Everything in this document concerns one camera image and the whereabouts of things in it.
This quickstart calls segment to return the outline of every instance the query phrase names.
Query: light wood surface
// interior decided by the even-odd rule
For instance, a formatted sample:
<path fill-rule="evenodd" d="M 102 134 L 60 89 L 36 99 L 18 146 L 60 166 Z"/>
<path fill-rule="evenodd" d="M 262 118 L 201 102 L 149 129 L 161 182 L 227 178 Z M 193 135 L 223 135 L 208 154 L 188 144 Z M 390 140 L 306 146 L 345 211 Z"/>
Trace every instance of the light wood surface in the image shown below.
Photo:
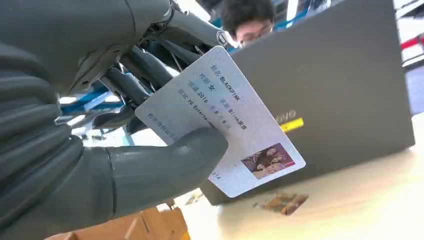
<path fill-rule="evenodd" d="M 424 114 L 412 120 L 416 145 L 410 149 L 278 189 L 309 195 L 291 216 L 253 208 L 265 194 L 224 206 L 204 198 L 184 207 L 191 238 L 424 239 Z"/>

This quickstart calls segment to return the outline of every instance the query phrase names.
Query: red stripe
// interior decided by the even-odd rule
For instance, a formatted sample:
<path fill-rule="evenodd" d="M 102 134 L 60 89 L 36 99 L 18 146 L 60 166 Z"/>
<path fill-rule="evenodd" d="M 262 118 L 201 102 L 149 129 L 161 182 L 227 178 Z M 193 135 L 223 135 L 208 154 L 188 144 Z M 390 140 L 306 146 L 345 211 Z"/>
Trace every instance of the red stripe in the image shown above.
<path fill-rule="evenodd" d="M 400 45 L 400 49 L 405 50 L 419 43 L 424 44 L 424 36 L 417 36 L 412 39 L 409 39 L 408 41 Z"/>
<path fill-rule="evenodd" d="M 288 167 L 291 167 L 291 166 L 293 166 L 295 164 L 296 163 L 294 161 L 291 161 L 291 162 L 288 162 L 288 163 L 284 164 L 284 167 L 288 168 Z"/>
<path fill-rule="evenodd" d="M 405 50 L 405 49 L 410 48 L 410 47 L 412 47 L 414 45 L 417 45 L 418 43 L 419 43 L 418 42 L 418 39 L 417 38 L 413 38 L 413 39 L 410 39 L 410 40 L 402 43 L 400 45 L 400 49 Z"/>

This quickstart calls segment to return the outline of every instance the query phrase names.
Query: lenovo logo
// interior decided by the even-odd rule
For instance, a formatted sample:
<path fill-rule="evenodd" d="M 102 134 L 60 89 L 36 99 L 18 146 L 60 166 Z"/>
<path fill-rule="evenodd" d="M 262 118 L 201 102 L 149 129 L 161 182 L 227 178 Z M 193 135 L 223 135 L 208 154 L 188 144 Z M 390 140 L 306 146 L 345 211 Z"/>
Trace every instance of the lenovo logo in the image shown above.
<path fill-rule="evenodd" d="M 279 125 L 281 125 L 295 118 L 296 118 L 296 110 L 290 110 L 278 115 L 277 117 L 275 117 L 275 120 L 277 121 Z"/>

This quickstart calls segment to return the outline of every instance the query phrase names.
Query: photo on card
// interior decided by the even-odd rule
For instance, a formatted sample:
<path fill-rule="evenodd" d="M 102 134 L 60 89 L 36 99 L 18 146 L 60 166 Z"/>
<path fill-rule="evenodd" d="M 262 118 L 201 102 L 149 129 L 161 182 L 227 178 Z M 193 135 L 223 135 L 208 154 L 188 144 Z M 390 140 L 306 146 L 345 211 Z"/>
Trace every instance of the photo on card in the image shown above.
<path fill-rule="evenodd" d="M 247 169 L 261 179 L 295 165 L 281 143 L 269 146 L 241 160 Z"/>

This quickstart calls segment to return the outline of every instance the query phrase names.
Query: laptop lid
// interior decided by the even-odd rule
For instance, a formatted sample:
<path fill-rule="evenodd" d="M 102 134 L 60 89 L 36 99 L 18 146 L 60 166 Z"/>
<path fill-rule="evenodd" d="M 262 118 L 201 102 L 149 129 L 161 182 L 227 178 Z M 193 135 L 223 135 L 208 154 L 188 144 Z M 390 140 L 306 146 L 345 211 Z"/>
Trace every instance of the laptop lid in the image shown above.
<path fill-rule="evenodd" d="M 260 189 L 414 144 L 392 1 L 341 1 L 232 57 L 279 124 L 304 123 L 287 136 L 306 167 Z M 211 203 L 227 200 L 205 185 Z"/>

